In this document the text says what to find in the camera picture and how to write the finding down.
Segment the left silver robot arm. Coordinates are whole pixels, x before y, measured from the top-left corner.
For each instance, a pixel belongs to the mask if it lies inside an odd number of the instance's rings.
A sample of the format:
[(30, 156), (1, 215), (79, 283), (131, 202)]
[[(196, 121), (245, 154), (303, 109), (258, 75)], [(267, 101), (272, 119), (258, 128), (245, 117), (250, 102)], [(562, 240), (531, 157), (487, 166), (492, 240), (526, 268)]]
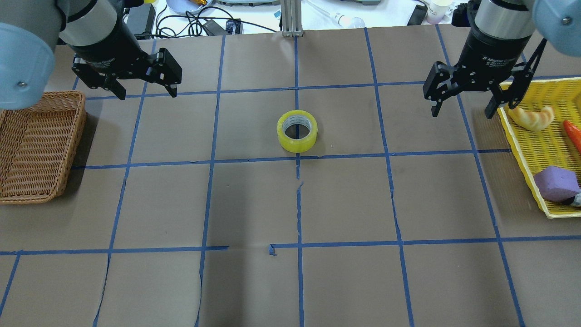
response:
[(124, 100), (121, 80), (162, 85), (177, 96), (182, 68), (166, 48), (148, 54), (123, 19), (143, 0), (3, 0), (0, 3), (0, 107), (21, 110), (42, 97), (62, 41), (75, 52), (71, 70), (91, 89)]

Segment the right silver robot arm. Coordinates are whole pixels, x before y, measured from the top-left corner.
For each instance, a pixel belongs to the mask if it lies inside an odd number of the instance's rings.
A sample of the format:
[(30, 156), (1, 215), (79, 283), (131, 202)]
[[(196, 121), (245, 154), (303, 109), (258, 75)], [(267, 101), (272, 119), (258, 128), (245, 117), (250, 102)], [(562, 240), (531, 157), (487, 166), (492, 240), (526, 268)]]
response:
[(580, 9), (578, 0), (480, 0), (468, 10), (470, 30), (457, 63), (434, 62), (423, 84), (432, 116), (462, 92), (492, 93), (489, 119), (500, 106), (515, 109), (548, 43), (580, 56)]

